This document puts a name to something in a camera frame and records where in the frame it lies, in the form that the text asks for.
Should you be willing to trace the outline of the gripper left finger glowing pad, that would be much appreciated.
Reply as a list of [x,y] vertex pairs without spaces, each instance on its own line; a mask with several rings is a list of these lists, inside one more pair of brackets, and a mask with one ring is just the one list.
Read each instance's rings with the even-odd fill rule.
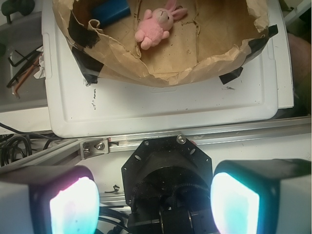
[[85,166],[0,170],[2,234],[93,234],[98,215],[98,187]]

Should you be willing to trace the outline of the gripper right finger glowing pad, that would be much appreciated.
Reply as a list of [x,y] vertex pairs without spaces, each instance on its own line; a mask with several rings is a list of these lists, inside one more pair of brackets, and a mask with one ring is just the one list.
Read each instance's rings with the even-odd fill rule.
[[215,168],[210,199],[221,234],[310,234],[312,163],[224,160]]

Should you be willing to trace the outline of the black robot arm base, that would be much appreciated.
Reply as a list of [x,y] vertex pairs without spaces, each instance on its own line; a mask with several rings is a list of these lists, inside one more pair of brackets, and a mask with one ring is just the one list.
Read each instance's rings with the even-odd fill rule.
[[143,141],[121,168],[132,234],[212,234],[212,160],[185,136]]

